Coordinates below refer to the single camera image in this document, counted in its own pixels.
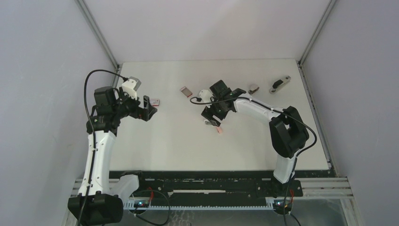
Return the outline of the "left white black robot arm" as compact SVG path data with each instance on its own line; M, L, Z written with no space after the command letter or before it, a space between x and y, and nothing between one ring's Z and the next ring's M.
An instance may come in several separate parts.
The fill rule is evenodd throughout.
M88 157L78 194L69 198L68 210L78 226L99 226L121 221L132 194L142 196L147 183L138 176L122 176L110 186L112 150L118 127L125 117L149 121L157 112L150 98L132 97L127 88L101 87L94 91L96 115L87 122Z

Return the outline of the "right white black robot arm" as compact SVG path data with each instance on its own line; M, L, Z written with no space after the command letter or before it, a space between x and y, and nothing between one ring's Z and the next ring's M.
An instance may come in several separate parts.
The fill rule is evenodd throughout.
M231 90L223 80L201 90L196 100L204 105L201 116L212 126L220 127L229 112L268 124L272 147L277 153L272 191L278 196L290 191L289 180L294 175L297 156L309 139L308 129L296 108L275 108L254 99L243 89Z

